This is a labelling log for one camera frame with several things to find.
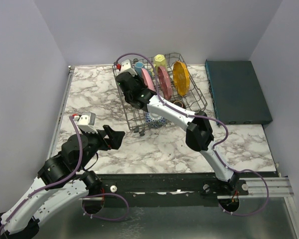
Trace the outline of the plain pink round plate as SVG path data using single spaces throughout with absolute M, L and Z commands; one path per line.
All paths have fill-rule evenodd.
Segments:
M 144 80 L 145 85 L 152 91 L 155 91 L 155 87 L 152 81 L 152 78 L 145 68 L 141 68 L 142 78 Z

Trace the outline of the blue floral mug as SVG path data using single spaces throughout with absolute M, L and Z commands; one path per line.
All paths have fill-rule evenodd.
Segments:
M 144 68 L 145 68 L 145 66 L 144 66 L 143 62 L 138 61 L 138 62 L 134 63 L 134 69 L 139 76 L 142 75 L 142 69 L 144 69 Z

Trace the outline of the red patterned glass bowl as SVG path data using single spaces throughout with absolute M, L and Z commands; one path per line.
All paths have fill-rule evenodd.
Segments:
M 161 128 L 167 124 L 164 117 L 149 112 L 145 114 L 145 121 L 150 128 Z

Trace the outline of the grey wire dish rack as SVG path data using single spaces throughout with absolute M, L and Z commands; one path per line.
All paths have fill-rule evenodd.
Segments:
M 207 101 L 179 53 L 140 60 L 116 60 L 113 73 L 120 100 L 133 132 L 173 123 L 186 130 Z

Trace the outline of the pale yellow mug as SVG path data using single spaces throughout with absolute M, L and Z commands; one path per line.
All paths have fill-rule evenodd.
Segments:
M 163 66 L 165 68 L 165 70 L 168 69 L 167 61 L 166 61 L 166 58 L 163 54 L 158 54 L 155 57 L 152 57 L 150 59 L 150 62 L 152 63 L 152 66 L 149 69 L 151 77 L 154 76 L 154 71 L 156 71 L 156 72 L 158 71 L 159 66 Z

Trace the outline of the brown patterned bowl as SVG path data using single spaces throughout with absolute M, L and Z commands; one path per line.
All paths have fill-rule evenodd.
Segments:
M 180 100 L 175 100 L 175 101 L 173 101 L 172 103 L 173 103 L 174 105 L 180 107 L 180 108 L 183 108 L 183 109 L 185 108 L 184 103 L 183 103 L 182 101 L 180 101 Z

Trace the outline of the orange polka dot plate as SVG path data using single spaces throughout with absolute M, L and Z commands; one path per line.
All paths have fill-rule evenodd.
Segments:
M 173 81 L 180 96 L 184 97 L 190 86 L 190 76 L 186 65 L 183 62 L 176 61 L 173 65 Z

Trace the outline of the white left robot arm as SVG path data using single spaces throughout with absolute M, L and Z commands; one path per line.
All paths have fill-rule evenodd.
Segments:
M 39 170 L 30 188 L 8 211 L 0 213 L 0 239 L 31 239 L 52 215 L 77 199 L 108 195 L 102 180 L 87 163 L 99 150 L 119 149 L 125 133 L 108 125 L 102 130 L 76 133 Z

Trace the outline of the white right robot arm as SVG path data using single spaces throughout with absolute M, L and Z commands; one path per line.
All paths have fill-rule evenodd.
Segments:
M 219 189 L 223 194 L 231 195 L 237 190 L 239 176 L 216 151 L 210 124 L 212 119 L 207 117 L 205 112 L 188 111 L 164 100 L 149 89 L 142 78 L 129 72 L 120 73 L 115 80 L 125 96 L 125 101 L 132 107 L 163 117 L 186 132 L 186 145 L 200 152 L 207 160 L 220 181 Z

